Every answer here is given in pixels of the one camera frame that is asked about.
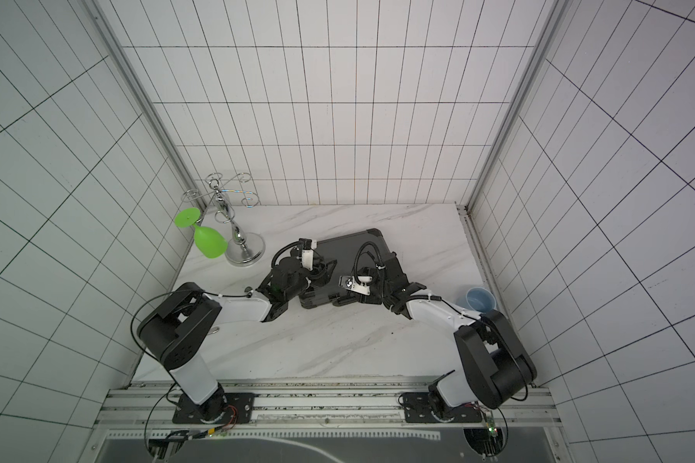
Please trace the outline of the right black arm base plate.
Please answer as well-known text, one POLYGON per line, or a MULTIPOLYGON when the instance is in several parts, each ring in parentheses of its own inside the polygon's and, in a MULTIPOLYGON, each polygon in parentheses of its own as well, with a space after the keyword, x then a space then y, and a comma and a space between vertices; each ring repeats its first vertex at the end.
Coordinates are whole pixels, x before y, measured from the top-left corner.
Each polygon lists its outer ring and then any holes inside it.
POLYGON ((480 424, 483 421, 476 408, 451 407, 436 393, 402 393, 398 403, 409 424, 480 424))

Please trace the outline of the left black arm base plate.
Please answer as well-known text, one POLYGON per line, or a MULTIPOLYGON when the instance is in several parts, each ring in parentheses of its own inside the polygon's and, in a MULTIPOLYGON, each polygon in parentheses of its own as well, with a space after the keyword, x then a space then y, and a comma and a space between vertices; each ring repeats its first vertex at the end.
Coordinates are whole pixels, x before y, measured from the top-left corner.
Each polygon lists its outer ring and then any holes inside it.
POLYGON ((195 404, 182 394, 173 415, 174 424, 249 424, 256 395, 253 393, 214 394, 203 404, 195 404))

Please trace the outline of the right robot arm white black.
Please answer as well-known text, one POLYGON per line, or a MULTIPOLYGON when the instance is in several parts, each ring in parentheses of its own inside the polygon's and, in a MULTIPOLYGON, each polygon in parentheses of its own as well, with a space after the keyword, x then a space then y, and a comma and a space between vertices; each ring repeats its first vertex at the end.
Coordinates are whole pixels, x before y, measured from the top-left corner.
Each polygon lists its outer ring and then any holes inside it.
POLYGON ((360 302, 430 326, 454 343, 461 367, 429 386, 430 407, 438 418, 467 405, 496 409, 510 399, 527 400, 538 372, 500 312, 467 309, 409 281, 397 256, 382 254, 371 241, 358 248, 340 286, 360 302))

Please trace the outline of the black poker set case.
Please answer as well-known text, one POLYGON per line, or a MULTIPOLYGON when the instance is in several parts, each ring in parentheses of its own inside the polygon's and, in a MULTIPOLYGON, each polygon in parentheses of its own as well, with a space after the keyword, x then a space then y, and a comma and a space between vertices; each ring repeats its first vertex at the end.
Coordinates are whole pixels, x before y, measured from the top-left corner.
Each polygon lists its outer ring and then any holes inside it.
POLYGON ((322 305, 343 307, 353 303, 360 303, 353 293, 340 287, 339 279, 341 276, 349 274, 358 249, 363 243, 368 241, 374 242, 378 246, 380 254, 384 258, 391 253, 383 233, 379 229, 368 229, 320 242, 316 251, 327 259, 337 260, 337 266, 330 282, 326 286, 313 287, 310 291, 299 296, 301 307, 314 309, 322 305))

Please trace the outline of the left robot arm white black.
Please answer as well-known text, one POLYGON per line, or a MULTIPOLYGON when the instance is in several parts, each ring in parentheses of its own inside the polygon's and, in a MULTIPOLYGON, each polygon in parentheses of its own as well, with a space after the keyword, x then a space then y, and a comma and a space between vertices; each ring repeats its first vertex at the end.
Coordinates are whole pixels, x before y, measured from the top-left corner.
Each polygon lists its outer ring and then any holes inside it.
POLYGON ((210 330, 222 323, 276 320, 293 299, 327 285, 336 265, 337 260, 317 251, 316 241, 301 238, 275 253, 270 272, 256 289, 224 295, 185 283, 165 295, 139 323, 136 335, 181 388, 185 399, 201 411, 220 412, 227 406, 224 389, 200 354, 210 330))

